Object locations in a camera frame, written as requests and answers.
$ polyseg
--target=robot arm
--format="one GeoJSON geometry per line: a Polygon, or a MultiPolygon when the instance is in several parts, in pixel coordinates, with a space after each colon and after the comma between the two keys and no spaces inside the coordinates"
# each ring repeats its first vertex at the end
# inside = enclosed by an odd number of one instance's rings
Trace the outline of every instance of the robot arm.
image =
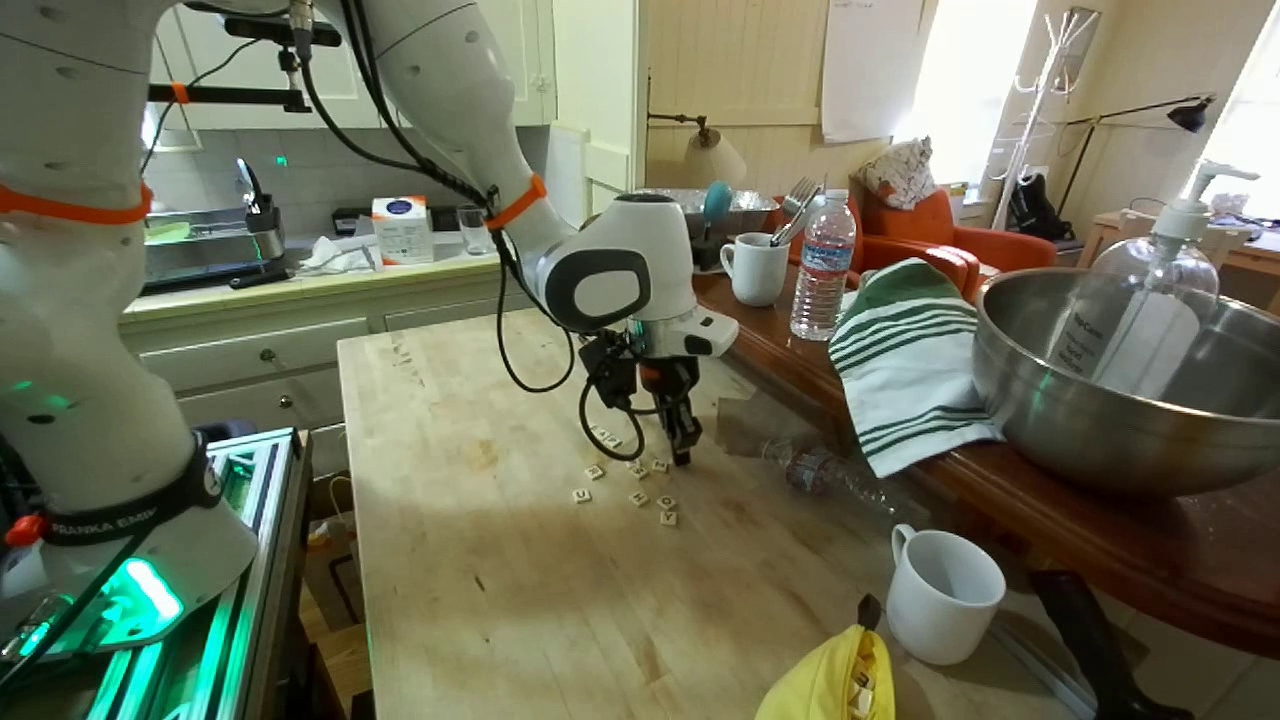
{"type": "MultiPolygon", "coordinates": [[[[0,4],[0,92],[23,97],[0,111],[0,440],[13,450],[0,458],[23,465],[51,515],[51,531],[0,574],[0,642],[13,635],[0,656],[19,664],[55,656],[55,635],[79,635],[75,652],[154,642],[225,593],[255,548],[218,504],[173,389],[117,332],[143,282],[137,128],[167,4],[0,4]],[[65,604],[84,596],[92,612],[75,621],[65,604]]],[[[411,146],[486,202],[498,258],[559,328],[588,339],[588,373],[616,381],[611,400],[641,364],[680,460],[697,440],[691,356],[736,337],[691,296],[680,209],[620,198],[585,234],[568,227],[520,156],[513,83],[475,4],[362,4],[366,57],[411,119],[411,146]]],[[[211,9],[279,14],[279,0],[211,9]]],[[[289,24],[309,57],[310,4],[289,0],[289,24]]]]}
{"type": "Polygon", "coordinates": [[[513,128],[513,83],[497,40],[468,0],[366,4],[372,63],[411,119],[411,142],[492,202],[537,303],[572,332],[641,322],[643,356],[716,356],[736,323],[691,296],[683,215],[663,198],[620,198],[585,234],[541,198],[513,128]]]}

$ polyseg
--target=white cabinet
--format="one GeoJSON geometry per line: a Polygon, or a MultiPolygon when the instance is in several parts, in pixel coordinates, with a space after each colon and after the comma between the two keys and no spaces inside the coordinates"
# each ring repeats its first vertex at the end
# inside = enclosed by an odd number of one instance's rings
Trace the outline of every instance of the white cabinet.
{"type": "Polygon", "coordinates": [[[173,386],[193,427],[310,427],[310,474],[329,478],[347,467],[335,345],[481,318],[492,302],[492,263],[419,269],[143,296],[121,332],[173,386]]]}
{"type": "Polygon", "coordinates": [[[602,211],[616,191],[643,180],[643,92],[641,0],[555,0],[555,128],[546,156],[552,169],[568,169],[559,176],[577,187],[565,198],[585,198],[572,206],[585,215],[602,211]]]}
{"type": "MultiPolygon", "coordinates": [[[[481,0],[481,14],[492,24],[507,76],[516,83],[516,124],[555,119],[552,0],[481,0]]],[[[154,34],[153,80],[188,83],[193,76],[225,63],[238,45],[242,40],[226,36],[215,14],[173,9],[164,14],[154,34]]],[[[277,57],[277,45],[258,40],[235,54],[235,60],[202,83],[289,87],[277,57]]],[[[316,47],[310,76],[322,108],[338,128],[382,128],[347,45],[316,47]]],[[[193,128],[322,128],[316,111],[238,106],[188,106],[175,117],[193,119],[193,128]]]]}
{"type": "Polygon", "coordinates": [[[516,124],[555,119],[555,24],[552,0],[475,0],[497,45],[504,47],[504,70],[516,83],[516,124]]]}

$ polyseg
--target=window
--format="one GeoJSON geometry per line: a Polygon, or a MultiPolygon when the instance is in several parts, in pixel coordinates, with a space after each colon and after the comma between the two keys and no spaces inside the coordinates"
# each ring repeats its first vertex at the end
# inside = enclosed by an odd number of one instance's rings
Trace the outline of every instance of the window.
{"type": "Polygon", "coordinates": [[[895,137],[930,137],[930,176],[976,185],[1025,57],[1035,0],[940,0],[915,106],[895,137]]]}
{"type": "Polygon", "coordinates": [[[1227,106],[1214,119],[1202,156],[1237,163],[1243,173],[1261,173],[1261,180],[1220,176],[1202,202],[1220,191],[1247,198],[1243,215],[1280,222],[1280,4],[1272,9],[1227,106]]]}

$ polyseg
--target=white mug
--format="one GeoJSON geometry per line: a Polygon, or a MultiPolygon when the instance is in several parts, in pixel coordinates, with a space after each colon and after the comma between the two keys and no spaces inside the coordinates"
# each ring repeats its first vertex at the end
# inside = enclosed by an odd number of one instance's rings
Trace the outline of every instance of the white mug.
{"type": "Polygon", "coordinates": [[[721,246],[721,269],[729,272],[738,303],[766,307],[789,286],[789,246],[772,234],[738,234],[733,246],[721,246]]]}
{"type": "Polygon", "coordinates": [[[922,664],[959,664],[984,642],[1005,602],[1000,563],[954,531],[892,529],[885,626],[922,664]]]}

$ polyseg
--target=drawer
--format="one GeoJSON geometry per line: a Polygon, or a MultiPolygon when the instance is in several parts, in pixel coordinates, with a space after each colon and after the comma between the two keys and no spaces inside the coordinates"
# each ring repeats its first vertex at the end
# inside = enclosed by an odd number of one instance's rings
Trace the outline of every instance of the drawer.
{"type": "Polygon", "coordinates": [[[335,373],[277,376],[215,391],[178,397],[182,420],[201,423],[250,423],[250,427],[322,427],[338,423],[335,373]]]}
{"type": "Polygon", "coordinates": [[[178,397],[201,389],[242,386],[258,376],[282,376],[335,364],[335,339],[362,337],[366,322],[329,322],[298,328],[271,328],[250,337],[211,337],[175,349],[139,354],[139,360],[164,376],[178,397]]]}

